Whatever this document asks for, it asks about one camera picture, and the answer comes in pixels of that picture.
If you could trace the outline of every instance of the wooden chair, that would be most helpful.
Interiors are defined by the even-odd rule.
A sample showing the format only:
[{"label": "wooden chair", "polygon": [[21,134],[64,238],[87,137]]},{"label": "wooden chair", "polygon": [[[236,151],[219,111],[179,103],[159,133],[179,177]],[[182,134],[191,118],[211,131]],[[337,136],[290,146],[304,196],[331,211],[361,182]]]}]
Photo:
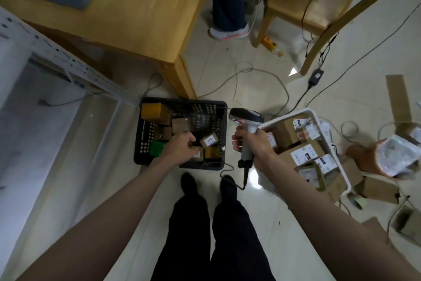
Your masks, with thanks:
[{"label": "wooden chair", "polygon": [[275,16],[319,36],[300,70],[300,74],[304,76],[322,47],[341,28],[377,1],[361,0],[348,10],[352,0],[268,0],[267,11],[253,46],[259,46]]}]

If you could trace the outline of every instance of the person's left hand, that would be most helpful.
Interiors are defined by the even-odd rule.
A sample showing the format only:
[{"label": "person's left hand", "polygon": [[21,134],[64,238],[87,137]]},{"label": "person's left hand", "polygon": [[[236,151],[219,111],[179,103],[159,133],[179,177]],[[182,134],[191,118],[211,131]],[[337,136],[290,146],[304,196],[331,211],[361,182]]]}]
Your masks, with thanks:
[{"label": "person's left hand", "polygon": [[174,135],[164,146],[159,158],[165,160],[171,167],[179,166],[199,152],[198,147],[191,148],[188,146],[190,141],[196,141],[192,133]]}]

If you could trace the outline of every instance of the black crate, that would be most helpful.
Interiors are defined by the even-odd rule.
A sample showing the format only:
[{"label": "black crate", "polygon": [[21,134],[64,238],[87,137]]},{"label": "black crate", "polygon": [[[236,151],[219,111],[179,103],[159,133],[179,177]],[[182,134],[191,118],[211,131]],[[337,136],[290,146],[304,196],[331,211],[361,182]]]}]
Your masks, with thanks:
[{"label": "black crate", "polygon": [[[197,139],[193,146],[200,146],[199,140],[210,133],[215,132],[218,136],[219,141],[216,145],[221,153],[219,160],[190,160],[181,164],[181,168],[206,170],[221,170],[224,168],[225,150],[222,148],[225,149],[227,136],[227,103],[159,97],[145,97],[142,103],[162,103],[171,111],[171,118],[190,118],[193,127],[192,133]],[[153,156],[149,155],[149,149],[155,126],[156,124],[143,120],[140,112],[134,147],[134,162],[138,165],[149,166],[154,159]]]}]

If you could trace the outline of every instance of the wooden table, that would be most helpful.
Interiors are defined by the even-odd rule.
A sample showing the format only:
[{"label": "wooden table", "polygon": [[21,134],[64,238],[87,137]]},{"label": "wooden table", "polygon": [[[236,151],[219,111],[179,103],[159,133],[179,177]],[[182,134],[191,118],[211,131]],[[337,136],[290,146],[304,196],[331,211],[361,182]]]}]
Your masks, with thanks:
[{"label": "wooden table", "polygon": [[120,53],[155,59],[181,98],[196,98],[181,53],[202,0],[93,0],[84,10],[45,0],[0,0],[0,5],[91,65],[68,36]]}]

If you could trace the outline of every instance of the black shoe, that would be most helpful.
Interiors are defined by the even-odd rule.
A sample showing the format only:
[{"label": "black shoe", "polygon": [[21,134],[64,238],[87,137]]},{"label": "black shoe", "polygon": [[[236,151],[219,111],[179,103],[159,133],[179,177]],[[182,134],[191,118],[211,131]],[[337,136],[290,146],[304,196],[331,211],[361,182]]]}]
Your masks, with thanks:
[{"label": "black shoe", "polygon": [[219,184],[219,190],[222,195],[222,201],[237,199],[237,187],[235,186],[235,180],[230,175],[222,176],[221,183]]},{"label": "black shoe", "polygon": [[188,172],[183,173],[181,185],[185,195],[192,195],[197,193],[196,181]]}]

